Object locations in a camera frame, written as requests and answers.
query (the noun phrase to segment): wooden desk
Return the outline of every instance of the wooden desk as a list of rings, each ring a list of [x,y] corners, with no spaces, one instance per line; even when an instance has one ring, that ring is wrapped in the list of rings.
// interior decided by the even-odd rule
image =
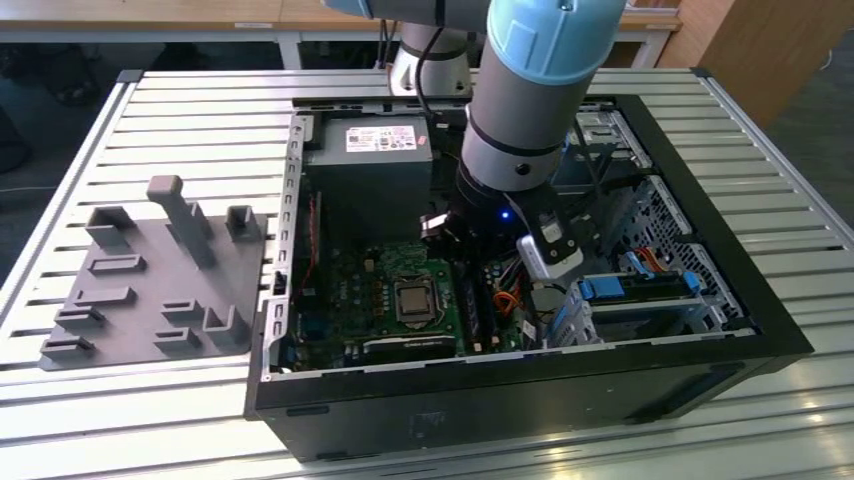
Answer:
[[[234,30],[274,28],[282,0],[0,0],[0,28]]]
[[[634,67],[651,68],[679,29],[675,15],[626,14],[618,42]],[[0,42],[279,44],[300,69],[299,43],[374,41],[378,22],[326,8],[320,0],[0,0]]]

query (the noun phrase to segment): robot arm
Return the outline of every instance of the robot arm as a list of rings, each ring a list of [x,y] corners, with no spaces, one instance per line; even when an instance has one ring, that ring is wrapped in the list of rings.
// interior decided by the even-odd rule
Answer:
[[[503,205],[492,202],[496,211],[510,205],[531,232],[518,242],[531,276],[560,277],[583,258],[548,179],[611,50],[624,0],[324,1],[368,18],[486,30],[462,150],[464,185],[458,188],[468,196],[498,194]]]

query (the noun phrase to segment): motherboard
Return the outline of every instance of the motherboard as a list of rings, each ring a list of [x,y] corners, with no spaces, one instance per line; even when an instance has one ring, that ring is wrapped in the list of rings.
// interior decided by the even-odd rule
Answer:
[[[463,355],[451,277],[420,243],[334,250],[316,292],[322,308],[300,314],[303,369]]]

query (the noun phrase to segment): power supply label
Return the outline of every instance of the power supply label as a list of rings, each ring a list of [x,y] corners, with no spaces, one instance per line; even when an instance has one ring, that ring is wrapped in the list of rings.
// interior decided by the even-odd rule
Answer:
[[[418,150],[415,127],[354,127],[347,130],[347,153]]]

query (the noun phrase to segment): wooden cabinet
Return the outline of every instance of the wooden cabinet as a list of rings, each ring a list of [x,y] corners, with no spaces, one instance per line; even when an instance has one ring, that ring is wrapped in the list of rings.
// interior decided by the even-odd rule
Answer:
[[[854,23],[853,0],[682,0],[659,67],[706,68],[769,125]]]

